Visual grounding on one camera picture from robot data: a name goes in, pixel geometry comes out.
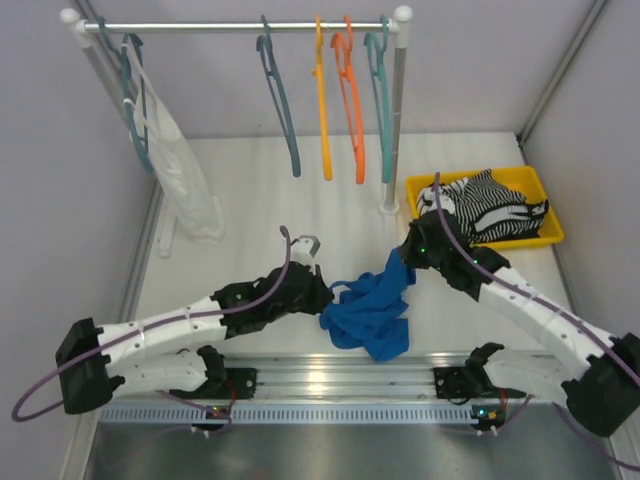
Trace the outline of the blue tank top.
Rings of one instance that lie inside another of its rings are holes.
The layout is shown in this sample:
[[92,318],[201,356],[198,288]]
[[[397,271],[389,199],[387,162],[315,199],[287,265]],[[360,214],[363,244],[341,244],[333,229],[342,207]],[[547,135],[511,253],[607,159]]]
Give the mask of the blue tank top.
[[392,360],[409,350],[409,304],[403,295],[415,283],[415,270],[394,249],[382,272],[330,286],[339,294],[320,314],[320,327],[338,349],[362,348],[376,362]]

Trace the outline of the slate blue hanger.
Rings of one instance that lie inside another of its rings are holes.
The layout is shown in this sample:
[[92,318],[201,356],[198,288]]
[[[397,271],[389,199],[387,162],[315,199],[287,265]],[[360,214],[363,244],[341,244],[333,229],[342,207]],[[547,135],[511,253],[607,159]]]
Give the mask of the slate blue hanger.
[[292,175],[294,178],[299,178],[302,174],[299,148],[283,80],[274,55],[271,27],[264,15],[260,17],[260,20],[263,32],[256,39],[256,51],[261,60],[264,76],[289,152]]

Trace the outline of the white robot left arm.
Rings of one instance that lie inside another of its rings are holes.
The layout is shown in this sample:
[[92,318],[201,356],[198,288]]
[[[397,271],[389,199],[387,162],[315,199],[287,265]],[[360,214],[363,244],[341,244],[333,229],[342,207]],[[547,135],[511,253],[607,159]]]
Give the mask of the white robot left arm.
[[55,354],[63,408],[87,413],[156,390],[217,396],[226,373],[215,343],[257,333],[289,314],[319,314],[332,299],[319,266],[291,261],[170,313],[120,324],[78,320]]

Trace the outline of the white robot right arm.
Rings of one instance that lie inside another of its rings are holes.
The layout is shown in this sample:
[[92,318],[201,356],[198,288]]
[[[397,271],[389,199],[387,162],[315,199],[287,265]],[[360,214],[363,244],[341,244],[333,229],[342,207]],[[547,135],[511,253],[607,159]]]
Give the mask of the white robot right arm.
[[466,243],[453,215],[430,211],[412,220],[399,255],[411,268],[436,270],[548,352],[534,358],[500,344],[476,348],[466,361],[476,395],[502,388],[544,399],[599,437],[613,435],[638,410],[638,336],[617,337],[542,295],[499,252]]

